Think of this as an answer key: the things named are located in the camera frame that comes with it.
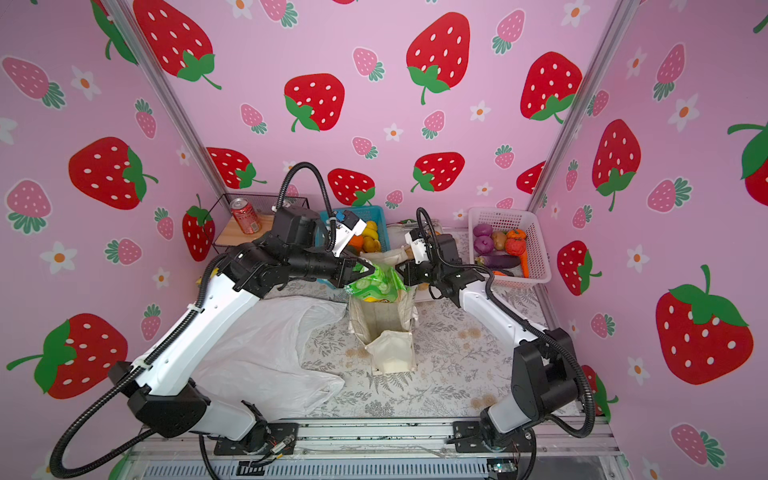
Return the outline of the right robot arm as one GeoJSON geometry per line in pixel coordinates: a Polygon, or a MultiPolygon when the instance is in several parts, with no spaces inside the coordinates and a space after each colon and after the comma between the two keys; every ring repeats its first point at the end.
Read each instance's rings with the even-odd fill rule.
{"type": "Polygon", "coordinates": [[[542,329],[493,291],[499,278],[490,268],[464,263],[449,234],[437,234],[423,207],[417,227],[406,236],[414,257],[395,267],[403,283],[426,283],[472,315],[511,349],[510,394],[485,408],[478,437],[501,450],[546,421],[574,438],[586,438],[596,424],[596,401],[578,362],[573,342],[562,329],[542,329]]]}

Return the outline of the white plastic bag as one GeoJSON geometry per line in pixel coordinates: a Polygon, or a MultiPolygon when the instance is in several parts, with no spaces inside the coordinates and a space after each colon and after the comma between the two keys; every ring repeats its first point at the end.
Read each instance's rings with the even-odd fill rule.
{"type": "Polygon", "coordinates": [[[302,367],[306,342],[344,317],[342,303],[305,296],[261,300],[204,357],[192,378],[229,402],[254,404],[270,421],[309,416],[344,387],[302,367]]]}

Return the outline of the green chips bag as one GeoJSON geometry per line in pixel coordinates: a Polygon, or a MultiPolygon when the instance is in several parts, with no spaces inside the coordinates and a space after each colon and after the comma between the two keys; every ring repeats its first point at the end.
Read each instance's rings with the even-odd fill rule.
{"type": "Polygon", "coordinates": [[[371,267],[356,265],[353,269],[363,277],[344,287],[347,294],[365,302],[395,303],[407,291],[400,275],[392,266],[373,263],[371,267]]]}

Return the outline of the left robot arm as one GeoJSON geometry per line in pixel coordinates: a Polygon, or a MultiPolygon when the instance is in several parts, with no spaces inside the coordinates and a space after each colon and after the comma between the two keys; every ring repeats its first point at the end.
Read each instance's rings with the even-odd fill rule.
{"type": "Polygon", "coordinates": [[[81,414],[54,447],[49,467],[54,477],[84,475],[120,456],[148,437],[174,438],[192,432],[217,436],[249,454],[266,454],[268,421],[250,402],[228,403],[199,389],[191,375],[227,330],[274,287],[294,280],[324,279],[344,287],[364,277],[358,258],[345,253],[366,223],[355,213],[314,211],[284,204],[279,197],[273,225],[260,238],[215,257],[201,277],[199,293],[186,313],[152,348],[132,363],[119,362],[109,372],[113,387],[81,414]],[[63,455],[76,433],[118,394],[146,431],[101,458],[68,468],[63,455]]]}

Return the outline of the beige canvas tote bag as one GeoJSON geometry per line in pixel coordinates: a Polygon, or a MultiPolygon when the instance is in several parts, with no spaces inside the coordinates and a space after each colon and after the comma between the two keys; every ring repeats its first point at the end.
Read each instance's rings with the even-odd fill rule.
{"type": "MultiPolygon", "coordinates": [[[[395,266],[409,259],[403,248],[364,253],[369,263],[395,266]]],[[[386,375],[417,370],[413,329],[418,320],[416,289],[407,287],[395,303],[369,303],[349,295],[350,331],[371,357],[372,373],[386,375]]]]}

